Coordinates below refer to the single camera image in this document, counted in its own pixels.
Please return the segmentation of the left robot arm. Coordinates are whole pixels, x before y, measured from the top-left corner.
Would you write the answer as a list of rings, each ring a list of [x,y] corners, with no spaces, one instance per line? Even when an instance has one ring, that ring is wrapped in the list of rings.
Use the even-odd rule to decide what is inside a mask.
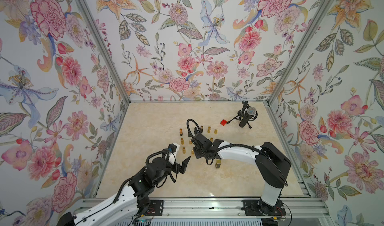
[[[160,182],[172,173],[184,174],[190,161],[187,157],[181,164],[177,163],[176,154],[170,149],[149,155],[146,165],[134,176],[125,180],[117,193],[98,205],[82,213],[66,213],[60,217],[58,226],[113,226],[127,217],[140,217],[150,207],[149,195]]]

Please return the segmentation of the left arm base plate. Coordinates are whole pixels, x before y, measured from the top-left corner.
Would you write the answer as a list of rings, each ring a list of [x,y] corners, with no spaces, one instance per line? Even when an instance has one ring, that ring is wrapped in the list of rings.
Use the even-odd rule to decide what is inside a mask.
[[[140,216],[162,216],[164,200],[144,199],[138,203],[138,215]]]

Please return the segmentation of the aluminium front rail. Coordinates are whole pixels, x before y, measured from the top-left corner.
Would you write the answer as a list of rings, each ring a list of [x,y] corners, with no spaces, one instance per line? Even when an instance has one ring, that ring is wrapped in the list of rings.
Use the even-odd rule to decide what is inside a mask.
[[[244,198],[153,198],[164,200],[164,218],[246,218]],[[286,219],[329,218],[325,203],[319,198],[281,198]]]

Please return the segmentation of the square gold black lipstick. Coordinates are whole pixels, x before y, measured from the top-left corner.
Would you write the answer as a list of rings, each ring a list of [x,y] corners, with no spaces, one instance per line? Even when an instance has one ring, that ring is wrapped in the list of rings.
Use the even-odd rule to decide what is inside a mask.
[[[221,160],[216,160],[215,168],[219,169],[221,167],[221,164],[222,164]]]

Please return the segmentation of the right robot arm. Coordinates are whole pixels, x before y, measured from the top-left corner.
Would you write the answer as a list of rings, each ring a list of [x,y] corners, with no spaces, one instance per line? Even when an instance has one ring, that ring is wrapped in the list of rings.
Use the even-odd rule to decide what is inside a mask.
[[[207,165],[214,160],[235,160],[259,169],[265,181],[263,194],[258,201],[260,213],[267,215],[282,203],[280,196],[283,188],[288,186],[287,178],[292,163],[274,144],[264,142],[261,146],[248,146],[218,139],[212,142],[203,135],[195,120],[188,119],[186,125],[197,159],[204,158]]]

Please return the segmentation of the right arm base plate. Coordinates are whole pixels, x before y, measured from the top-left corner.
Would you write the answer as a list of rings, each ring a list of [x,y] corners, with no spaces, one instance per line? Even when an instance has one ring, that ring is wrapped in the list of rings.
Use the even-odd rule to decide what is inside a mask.
[[[246,216],[273,216],[282,217],[286,216],[286,210],[281,200],[278,200],[274,206],[270,206],[259,200],[243,200],[242,211]]]

